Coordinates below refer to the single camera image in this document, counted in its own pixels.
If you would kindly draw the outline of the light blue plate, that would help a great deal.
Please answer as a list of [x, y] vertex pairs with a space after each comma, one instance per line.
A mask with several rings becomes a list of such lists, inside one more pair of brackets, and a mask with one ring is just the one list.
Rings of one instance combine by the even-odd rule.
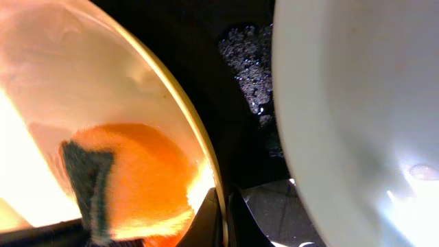
[[328, 246], [438, 245], [438, 1], [284, 0], [275, 113]]

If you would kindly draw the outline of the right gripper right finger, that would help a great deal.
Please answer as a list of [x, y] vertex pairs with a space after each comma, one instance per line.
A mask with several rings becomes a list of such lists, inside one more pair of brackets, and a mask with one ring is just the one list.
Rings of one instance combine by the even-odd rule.
[[240, 193], [232, 193], [228, 199], [228, 238], [230, 247], [274, 247]]

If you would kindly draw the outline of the yellow plate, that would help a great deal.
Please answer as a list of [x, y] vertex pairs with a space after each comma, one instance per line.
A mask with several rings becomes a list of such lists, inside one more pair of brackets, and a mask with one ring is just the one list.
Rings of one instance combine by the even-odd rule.
[[227, 246], [213, 147], [167, 67], [90, 1], [2, 1], [1, 234], [81, 220], [59, 147], [106, 124], [153, 127], [198, 166], [189, 202], [215, 188]]

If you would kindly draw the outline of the orange green scrub sponge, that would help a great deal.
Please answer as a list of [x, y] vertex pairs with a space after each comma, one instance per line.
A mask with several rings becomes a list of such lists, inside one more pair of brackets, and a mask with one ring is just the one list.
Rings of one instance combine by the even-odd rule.
[[95, 126], [63, 141], [59, 153], [94, 244], [177, 246], [189, 229], [195, 210], [188, 194], [198, 166], [157, 129]]

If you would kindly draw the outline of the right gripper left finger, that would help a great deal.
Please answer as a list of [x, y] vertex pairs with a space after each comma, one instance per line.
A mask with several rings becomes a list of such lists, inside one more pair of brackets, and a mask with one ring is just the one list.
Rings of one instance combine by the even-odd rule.
[[210, 188], [189, 230], [177, 247], [222, 247], [223, 227], [215, 188]]

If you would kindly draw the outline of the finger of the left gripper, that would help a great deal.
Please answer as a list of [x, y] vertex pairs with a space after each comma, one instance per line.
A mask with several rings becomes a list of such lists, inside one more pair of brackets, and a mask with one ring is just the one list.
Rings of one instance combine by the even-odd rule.
[[1, 247], [100, 247], [82, 226], [71, 220], [1, 234]]

